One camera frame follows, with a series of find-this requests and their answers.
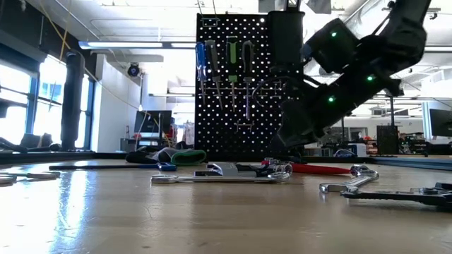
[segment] security camera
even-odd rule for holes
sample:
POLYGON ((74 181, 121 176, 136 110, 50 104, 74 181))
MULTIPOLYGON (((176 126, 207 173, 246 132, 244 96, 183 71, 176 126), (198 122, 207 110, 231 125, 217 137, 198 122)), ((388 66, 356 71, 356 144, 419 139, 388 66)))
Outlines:
POLYGON ((127 70, 127 74, 132 78, 140 75, 140 67, 138 66, 138 63, 131 63, 129 69, 127 70))

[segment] combination wrench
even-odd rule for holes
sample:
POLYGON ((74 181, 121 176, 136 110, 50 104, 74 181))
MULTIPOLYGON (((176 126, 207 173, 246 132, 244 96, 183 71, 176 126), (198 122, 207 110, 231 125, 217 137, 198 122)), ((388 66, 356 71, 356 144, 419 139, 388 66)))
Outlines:
POLYGON ((321 183, 319 189, 322 193, 328 192, 356 192, 358 191, 358 186, 369 181, 375 181, 379 178, 379 173, 377 171, 371 170, 364 165, 353 165, 350 169, 350 173, 355 176, 355 178, 345 181, 343 183, 321 183))
POLYGON ((275 172, 267 177, 247 177, 247 176, 175 176, 175 175, 154 175, 150 178, 151 183, 186 183, 186 182, 247 182, 247 183, 282 183, 289 181, 290 174, 286 172, 275 172))

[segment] pegboard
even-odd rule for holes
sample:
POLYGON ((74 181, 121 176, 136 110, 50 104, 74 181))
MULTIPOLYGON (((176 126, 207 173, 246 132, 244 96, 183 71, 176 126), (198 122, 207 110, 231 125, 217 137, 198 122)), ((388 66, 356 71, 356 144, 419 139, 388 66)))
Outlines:
POLYGON ((269 68, 270 53, 266 27, 267 15, 200 15, 197 17, 196 41, 215 40, 218 68, 221 75, 220 94, 223 109, 216 96, 210 64, 206 60, 207 81, 203 103, 201 83, 196 76, 195 148, 205 150, 210 160, 247 161, 264 157, 289 155, 288 151, 269 150, 270 141, 281 125, 280 103, 287 99, 281 82, 265 84, 259 93, 260 107, 251 94, 261 80, 273 77, 269 68), (237 36, 239 45, 238 82, 234 84, 235 110, 232 108, 232 86, 226 62, 226 36, 237 36), (243 81, 242 44, 254 45, 253 82, 249 83, 251 118, 246 119, 246 83, 243 81))

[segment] monitor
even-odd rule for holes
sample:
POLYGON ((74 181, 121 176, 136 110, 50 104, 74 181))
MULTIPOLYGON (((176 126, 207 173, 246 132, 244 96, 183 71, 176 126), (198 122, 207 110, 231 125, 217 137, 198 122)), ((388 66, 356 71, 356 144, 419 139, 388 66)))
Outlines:
POLYGON ((430 124, 433 136, 452 137, 452 111, 430 109, 430 124))
POLYGON ((158 133, 158 123, 159 114, 163 115, 162 120, 162 131, 164 133, 169 133, 171 126, 171 110, 145 110, 145 111, 137 111, 135 118, 135 133, 158 133))

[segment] workbench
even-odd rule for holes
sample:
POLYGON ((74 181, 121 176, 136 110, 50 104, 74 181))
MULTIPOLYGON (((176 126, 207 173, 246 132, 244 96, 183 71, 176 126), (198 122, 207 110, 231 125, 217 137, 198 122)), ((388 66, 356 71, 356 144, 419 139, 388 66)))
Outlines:
MULTIPOLYGON (((120 159, 24 164, 125 164, 120 159)), ((351 164, 322 164, 350 168, 351 164)), ((363 190, 452 182, 449 171, 367 165, 363 190)), ((192 175, 203 167, 179 167, 192 175)), ((451 213, 415 202, 322 195, 350 176, 293 174, 289 183, 150 185, 151 170, 64 171, 0 187, 0 253, 451 253, 451 213)))

